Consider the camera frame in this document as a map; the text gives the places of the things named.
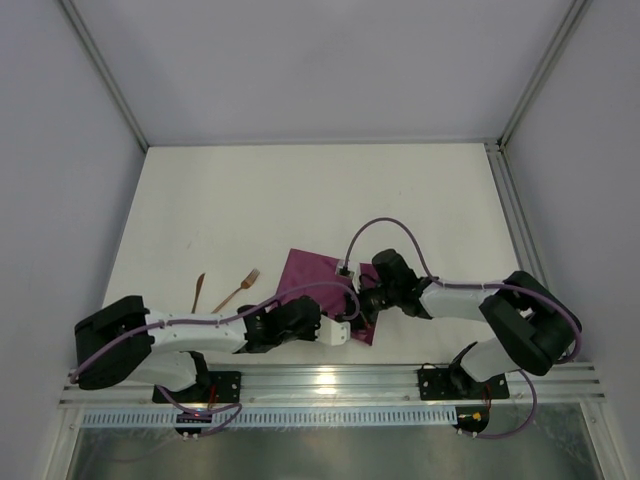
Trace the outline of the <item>purple cloth napkin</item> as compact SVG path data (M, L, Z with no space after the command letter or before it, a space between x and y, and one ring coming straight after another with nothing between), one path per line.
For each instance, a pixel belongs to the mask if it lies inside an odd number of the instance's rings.
M336 284L359 292L375 287L379 277L368 263L352 263L349 266L352 278L340 276L341 265L342 261L334 257L290 249L276 291L281 295L280 301L287 303L299 296L309 296L332 320L350 315L355 307L353 299Z

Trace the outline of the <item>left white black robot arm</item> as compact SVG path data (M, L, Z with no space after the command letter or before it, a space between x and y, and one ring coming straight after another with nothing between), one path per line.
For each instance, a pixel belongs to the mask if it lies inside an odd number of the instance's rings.
M295 340L314 342L321 319L308 296L230 316L167 314L126 296L74 327L78 367L71 382L101 390L136 381L178 393L204 381L206 352L263 354Z

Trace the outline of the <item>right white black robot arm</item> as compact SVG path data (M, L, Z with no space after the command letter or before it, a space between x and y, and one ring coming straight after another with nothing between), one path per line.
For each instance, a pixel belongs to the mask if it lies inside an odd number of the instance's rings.
M499 376L521 370L544 376L579 346L582 325L533 276L516 271L501 282L447 283L419 277L404 258L387 249L372 260L377 280L358 292L359 319L375 324L378 314L398 308L413 318L457 318L484 322L494 337L475 341L457 354L432 384L455 398L472 398Z

